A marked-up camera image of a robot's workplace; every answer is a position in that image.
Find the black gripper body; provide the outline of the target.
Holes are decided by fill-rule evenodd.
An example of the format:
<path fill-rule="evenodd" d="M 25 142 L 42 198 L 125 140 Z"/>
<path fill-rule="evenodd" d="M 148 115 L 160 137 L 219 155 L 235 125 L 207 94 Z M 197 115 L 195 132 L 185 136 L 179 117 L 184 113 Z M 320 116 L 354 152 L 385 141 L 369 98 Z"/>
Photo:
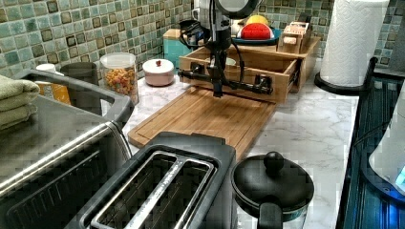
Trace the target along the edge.
<path fill-rule="evenodd" d="M 209 25 L 211 40 L 208 42 L 210 50 L 209 67 L 211 69 L 223 69 L 227 56 L 227 49 L 231 45 L 231 28 L 228 23 Z"/>

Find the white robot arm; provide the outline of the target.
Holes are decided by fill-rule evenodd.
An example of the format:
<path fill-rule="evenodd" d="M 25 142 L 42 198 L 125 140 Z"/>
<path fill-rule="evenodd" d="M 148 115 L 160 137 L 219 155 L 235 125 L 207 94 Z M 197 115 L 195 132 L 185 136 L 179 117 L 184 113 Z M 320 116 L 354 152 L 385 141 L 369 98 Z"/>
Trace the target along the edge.
<path fill-rule="evenodd" d="M 210 50 L 207 69 L 213 85 L 213 95 L 223 95 L 226 51 L 231 46 L 231 19 L 247 18 L 262 0 L 194 0 L 193 17 L 207 30 L 204 42 Z"/>

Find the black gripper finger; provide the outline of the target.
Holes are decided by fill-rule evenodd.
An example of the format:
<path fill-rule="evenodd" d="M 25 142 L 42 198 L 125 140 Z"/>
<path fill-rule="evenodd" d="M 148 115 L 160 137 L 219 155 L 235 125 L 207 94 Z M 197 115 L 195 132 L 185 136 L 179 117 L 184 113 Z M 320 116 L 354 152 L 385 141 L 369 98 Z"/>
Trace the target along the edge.
<path fill-rule="evenodd" d="M 213 67 L 212 83 L 213 83 L 213 92 L 214 92 L 213 95 L 215 97 L 223 96 L 222 73 L 223 73 L 223 71 L 220 68 L 218 68 L 217 66 Z"/>

